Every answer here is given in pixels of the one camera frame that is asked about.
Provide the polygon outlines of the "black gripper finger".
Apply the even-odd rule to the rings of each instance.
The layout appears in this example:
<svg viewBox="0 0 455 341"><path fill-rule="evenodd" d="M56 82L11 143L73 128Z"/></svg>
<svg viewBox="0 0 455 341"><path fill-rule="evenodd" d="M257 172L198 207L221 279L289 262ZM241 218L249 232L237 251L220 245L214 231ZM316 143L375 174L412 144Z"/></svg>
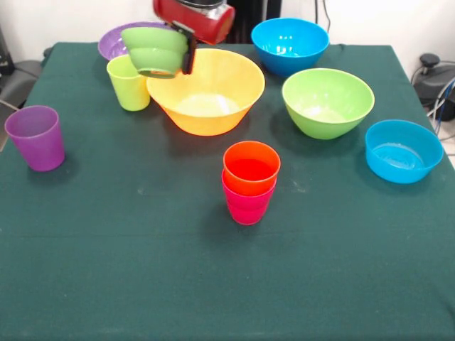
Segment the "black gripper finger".
<svg viewBox="0 0 455 341"><path fill-rule="evenodd" d="M183 63L181 66L181 72L184 75L189 75L193 71L193 61L196 54L197 39L195 36L195 31L192 28L189 28L182 23L177 21L171 22L171 27L175 31L183 34L186 37L187 42L187 51L183 55Z"/></svg>

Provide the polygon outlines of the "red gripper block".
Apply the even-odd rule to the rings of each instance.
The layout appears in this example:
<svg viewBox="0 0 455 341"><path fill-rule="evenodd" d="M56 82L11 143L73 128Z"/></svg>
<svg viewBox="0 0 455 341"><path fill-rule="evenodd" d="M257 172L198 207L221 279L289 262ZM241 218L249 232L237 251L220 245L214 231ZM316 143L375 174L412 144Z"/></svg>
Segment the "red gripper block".
<svg viewBox="0 0 455 341"><path fill-rule="evenodd" d="M211 45L227 37L235 9L226 1L152 1L154 13L163 21L177 21L192 28L196 39Z"/></svg>

